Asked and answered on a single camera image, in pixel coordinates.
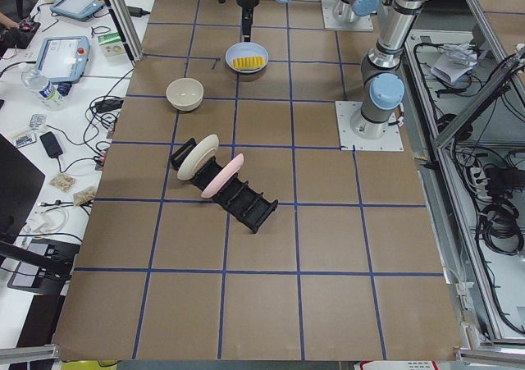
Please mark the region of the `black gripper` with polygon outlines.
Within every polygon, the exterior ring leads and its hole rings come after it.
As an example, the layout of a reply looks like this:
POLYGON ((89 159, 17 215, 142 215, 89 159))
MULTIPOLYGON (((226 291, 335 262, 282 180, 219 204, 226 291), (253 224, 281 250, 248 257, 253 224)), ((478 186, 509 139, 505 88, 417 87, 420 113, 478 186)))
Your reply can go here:
POLYGON ((243 41, 250 42, 253 24, 253 9, 258 5, 258 0, 236 0, 236 2, 242 8, 241 28, 243 41))

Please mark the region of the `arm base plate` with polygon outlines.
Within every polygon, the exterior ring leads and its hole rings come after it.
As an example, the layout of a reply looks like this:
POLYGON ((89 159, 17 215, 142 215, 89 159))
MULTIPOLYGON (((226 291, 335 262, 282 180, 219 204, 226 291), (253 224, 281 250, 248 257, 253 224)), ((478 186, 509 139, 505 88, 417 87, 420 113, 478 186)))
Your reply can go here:
POLYGON ((378 5, 379 0, 322 0, 324 29, 372 32, 378 5))
POLYGON ((360 101, 336 101, 340 148, 346 151, 403 152, 398 120, 394 112, 380 124, 366 121, 360 101))

